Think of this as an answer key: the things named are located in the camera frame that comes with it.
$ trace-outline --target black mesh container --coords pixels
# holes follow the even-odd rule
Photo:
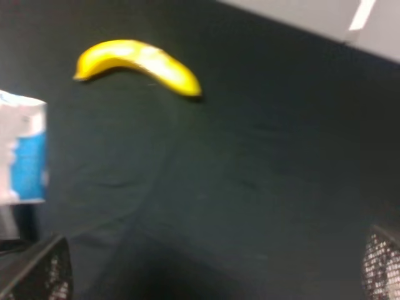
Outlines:
[[[0,300],[69,300],[72,295],[69,249],[62,236],[0,261]]]
[[[400,300],[400,234],[393,226],[372,227],[362,271],[369,300]]]

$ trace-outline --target yellow banana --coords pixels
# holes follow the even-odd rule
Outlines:
[[[102,42],[86,50],[77,62],[75,80],[85,81],[113,67],[143,71],[184,96],[200,96],[195,75],[163,50],[134,40]]]

